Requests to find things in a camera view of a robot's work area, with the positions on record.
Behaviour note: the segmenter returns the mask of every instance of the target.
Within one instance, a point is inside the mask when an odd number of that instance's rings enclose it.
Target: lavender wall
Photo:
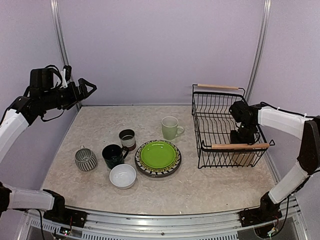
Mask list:
[[[60,16],[88,105],[190,104],[191,85],[247,87],[263,0],[68,0]]]
[[[273,0],[266,43],[250,103],[320,114],[320,1]],[[296,162],[301,142],[264,128],[276,146],[268,151],[283,177]],[[297,195],[312,240],[319,239],[320,174]]]
[[[0,0],[0,114],[29,85],[30,71],[48,64],[62,67],[49,0]],[[46,117],[56,116],[50,112]],[[36,120],[0,164],[0,181],[16,187],[41,187],[58,146],[76,111],[51,122]],[[0,239],[12,240],[21,213],[7,211],[0,219]]]

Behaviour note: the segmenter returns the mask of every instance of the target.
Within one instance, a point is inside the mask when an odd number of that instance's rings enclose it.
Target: wooden handle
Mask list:
[[[270,147],[269,143],[257,143],[253,145],[248,144],[212,144],[212,149],[267,149]]]
[[[230,89],[230,90],[239,90],[237,86],[222,86],[222,85],[212,85],[212,84],[197,84],[201,88],[212,88],[212,89]]]

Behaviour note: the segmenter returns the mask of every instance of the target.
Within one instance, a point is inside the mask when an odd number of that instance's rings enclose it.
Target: plate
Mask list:
[[[176,160],[175,149],[165,141],[154,141],[145,145],[140,153],[140,161],[151,169],[164,169]]]
[[[175,161],[171,165],[169,165],[165,168],[155,169],[155,168],[148,167],[147,165],[144,164],[143,161],[141,161],[142,149],[146,145],[148,145],[150,143],[155,143],[155,142],[165,142],[165,143],[169,144],[171,147],[173,147],[176,157],[175,157]],[[152,140],[152,141],[148,141],[148,142],[144,143],[142,146],[140,146],[138,148],[138,150],[135,153],[135,157],[134,157],[134,163],[135,163],[135,166],[138,169],[138,171],[141,172],[142,174],[147,175],[152,178],[163,178],[163,177],[167,177],[167,176],[173,174],[176,170],[178,170],[178,168],[181,165],[181,162],[182,162],[182,155],[181,155],[181,152],[179,151],[179,149],[171,142],[165,141],[165,140]]]

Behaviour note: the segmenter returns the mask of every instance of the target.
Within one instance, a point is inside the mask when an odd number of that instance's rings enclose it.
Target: beige tabletop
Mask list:
[[[121,145],[118,134],[133,129],[137,148],[163,139],[161,119],[174,116],[185,133],[171,141],[182,154],[182,164],[164,178],[150,178],[137,171],[133,187],[118,189],[109,180],[110,170],[102,157],[109,144]],[[75,153],[84,145],[97,157],[98,166],[80,171]],[[130,152],[125,163],[136,168]],[[198,155],[190,106],[97,106],[82,107],[66,134],[43,183],[68,206],[126,214],[202,214],[258,206],[261,196],[274,186],[265,160],[255,167],[198,169]]]

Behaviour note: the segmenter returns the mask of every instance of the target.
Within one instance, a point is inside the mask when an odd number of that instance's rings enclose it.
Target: black wire rack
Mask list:
[[[236,101],[247,104],[243,95],[226,92],[195,91],[202,84],[192,85],[192,115],[198,152],[198,169],[212,167],[254,167],[268,147],[251,149],[224,149],[230,144],[230,133],[240,126],[229,113]],[[254,134],[255,142],[267,143],[259,126]]]

